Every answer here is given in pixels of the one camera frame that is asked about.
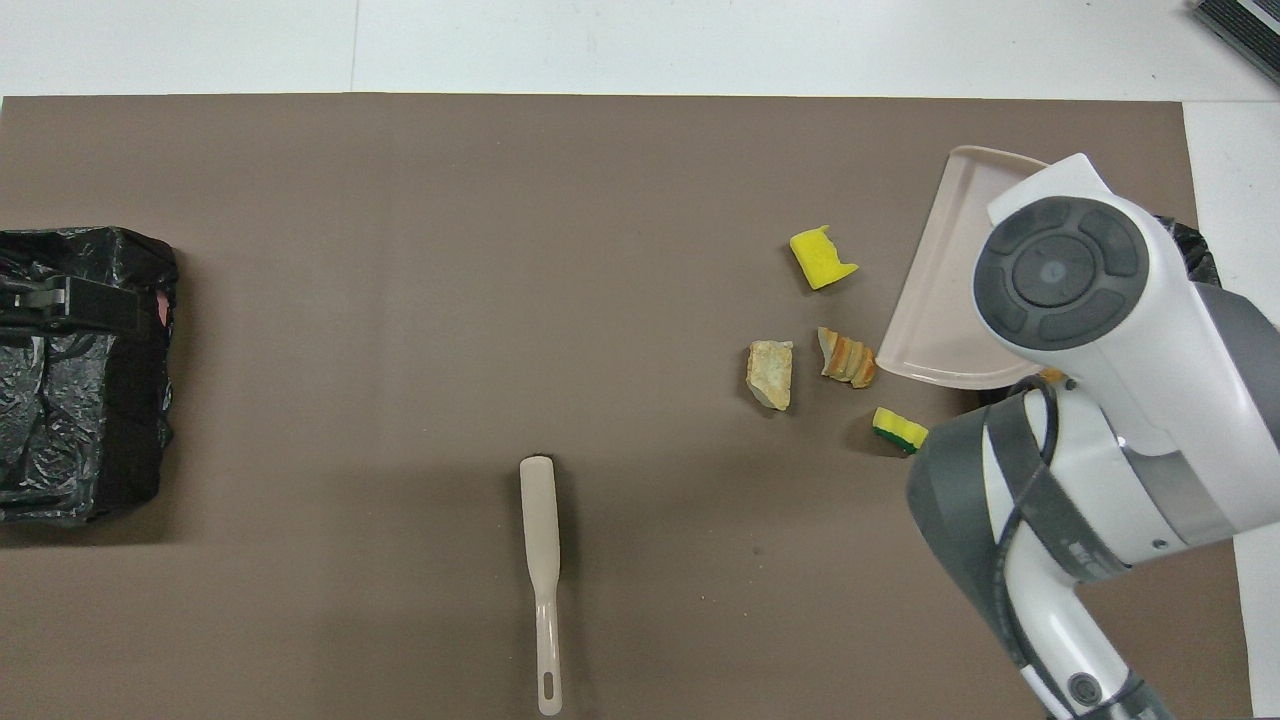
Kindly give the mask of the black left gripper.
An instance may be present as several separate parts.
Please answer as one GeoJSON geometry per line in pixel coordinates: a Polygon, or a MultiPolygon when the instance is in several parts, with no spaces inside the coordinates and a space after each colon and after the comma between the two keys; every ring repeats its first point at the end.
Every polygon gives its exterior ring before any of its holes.
{"type": "Polygon", "coordinates": [[[52,334],[133,333],[138,302],[132,291],[93,281],[47,281],[27,292],[1,288],[1,333],[26,333],[26,316],[52,334]]]}

